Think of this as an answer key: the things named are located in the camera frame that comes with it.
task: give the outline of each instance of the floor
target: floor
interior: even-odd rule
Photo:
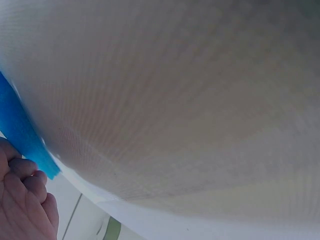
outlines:
[[[49,180],[46,187],[57,200],[60,217],[57,240],[144,239],[93,204],[62,174]]]

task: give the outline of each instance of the white fabric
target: white fabric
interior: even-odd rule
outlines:
[[[312,1],[0,0],[0,70],[141,236],[316,239],[319,26]]]

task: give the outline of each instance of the blue painter's tape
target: blue painter's tape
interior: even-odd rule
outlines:
[[[53,179],[60,171],[38,137],[15,91],[0,72],[0,131],[26,158]]]

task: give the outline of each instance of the skin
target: skin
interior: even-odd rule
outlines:
[[[56,240],[59,215],[47,176],[0,138],[0,240]]]

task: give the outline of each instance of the green stripe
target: green stripe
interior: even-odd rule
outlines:
[[[121,223],[111,216],[103,240],[118,240],[120,231]]]

